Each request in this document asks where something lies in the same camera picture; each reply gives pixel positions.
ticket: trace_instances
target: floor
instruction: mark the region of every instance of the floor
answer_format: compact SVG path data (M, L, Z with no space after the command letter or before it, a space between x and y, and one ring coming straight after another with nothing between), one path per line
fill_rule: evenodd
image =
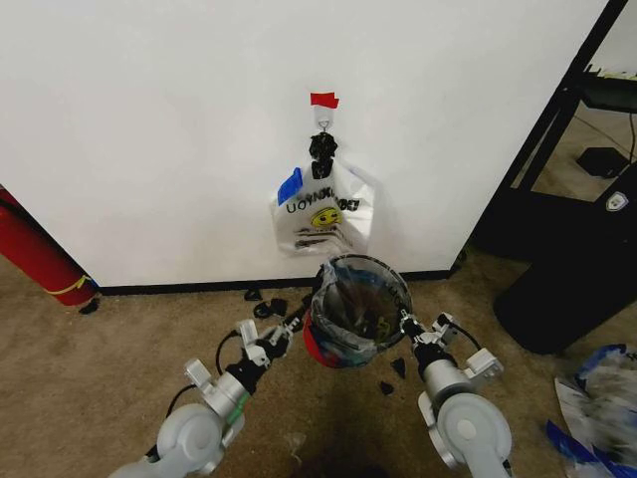
M623 144L625 131L618 134L615 140ZM608 140L575 120L537 190L594 199L605 182L579 171L572 160L585 144ZM469 247L467 262L451 279L409 287L423 322L440 311L453 314L504 364L504 375L482 392L509 421L516 476L562 477L560 458L542 430L548 418L560 422L553 378L599 346L637 342L637 307L559 357L535 356L502 330L491 309L526 267ZM263 292L292 307L305 291ZM243 292L104 297L98 311L82 316L0 258L0 476L107 476L137 460L152 445L174 392L186 384L183 364L197 357L213 367L216 345L235 322L251 317L252 307ZM225 363L238 354L230 344ZM470 352L460 339L453 346L458 359ZM389 365L398 357L407 361L406 379ZM381 380L395 386L393 394L380 392ZM297 338L259 383L246 407L246 427L215 476L369 478L375 475L363 470L371 465L392 478L468 476L446 469L436 454L416 405L421 390L405 342L364 368L333 370L310 358ZM196 399L188 393L183 403Z

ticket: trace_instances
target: red fire extinguisher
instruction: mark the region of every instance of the red fire extinguisher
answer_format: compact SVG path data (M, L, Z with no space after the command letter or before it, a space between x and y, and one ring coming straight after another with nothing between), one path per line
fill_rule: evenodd
M91 278L6 189L0 189L0 253L65 306L95 295Z

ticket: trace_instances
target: white plastic bag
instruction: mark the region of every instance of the white plastic bag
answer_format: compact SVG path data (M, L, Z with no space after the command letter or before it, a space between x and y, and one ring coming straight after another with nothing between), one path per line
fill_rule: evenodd
M555 390L571 436L551 422L546 432L569 460L567 475L637 478L637 350L602 347Z
M291 254L364 254L373 188L338 159L327 177L316 178L317 164L297 167L279 189L272 211L279 247Z

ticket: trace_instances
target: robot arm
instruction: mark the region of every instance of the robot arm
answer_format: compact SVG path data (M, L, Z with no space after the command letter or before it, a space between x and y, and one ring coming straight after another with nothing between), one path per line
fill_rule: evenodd
M109 478L212 473L244 426L245 402L272 361L286 354L302 316L293 314L260 336L254 321L239 323L243 356L214 382L200 360L189 361L186 375L206 405L189 404L171 413L159 429L154 453L119 468ZM412 343L425 382L418 406L442 459L450 468L466 464L475 478L510 478L503 465L512 447L507 421L495 406L475 394L484 381L503 371L502 364L486 349L479 349L467 360L467 367L459 369L446 352L462 331L451 316L441 315L428 331L414 316L404 313L400 326Z
M119 468L109 478L182 478L193 471L212 473L243 428L245 402L257 390L257 382L272 361L286 354L300 323L299 317L292 316L260 336L254 321L239 323L243 356L214 383L199 359L189 361L186 375L206 405L189 404L171 413L159 429L156 453Z
M446 314L428 332L405 313L401 329L411 340L425 382L418 406L443 461L450 468L466 464L475 478L510 478L503 465L512 447L509 425L494 405L475 394L504 370L502 364L487 349L479 349L460 370L446 352L460 329Z

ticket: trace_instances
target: yellow smiley face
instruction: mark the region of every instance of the yellow smiley face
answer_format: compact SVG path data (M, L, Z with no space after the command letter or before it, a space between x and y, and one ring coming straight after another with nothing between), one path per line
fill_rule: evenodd
M312 218L312 226L314 227L325 227L334 223L342 223L340 211L335 207L326 207L325 209L320 210Z

